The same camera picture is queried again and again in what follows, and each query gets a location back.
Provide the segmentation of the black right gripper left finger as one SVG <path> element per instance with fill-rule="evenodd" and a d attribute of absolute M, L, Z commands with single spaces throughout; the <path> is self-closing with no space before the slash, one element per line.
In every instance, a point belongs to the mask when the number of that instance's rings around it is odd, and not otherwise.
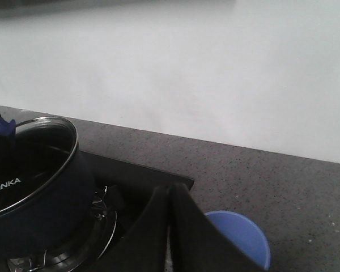
<path fill-rule="evenodd" d="M 168 208 L 167 188 L 156 187 L 137 221 L 93 271 L 164 271 Z"/>

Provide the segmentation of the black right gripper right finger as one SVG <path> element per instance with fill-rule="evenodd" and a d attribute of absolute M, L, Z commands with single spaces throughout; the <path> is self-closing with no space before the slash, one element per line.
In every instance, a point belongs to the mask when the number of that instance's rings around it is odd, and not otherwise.
<path fill-rule="evenodd" d="M 171 186 L 169 199 L 174 271 L 266 271 L 220 233 L 184 184 Z"/>

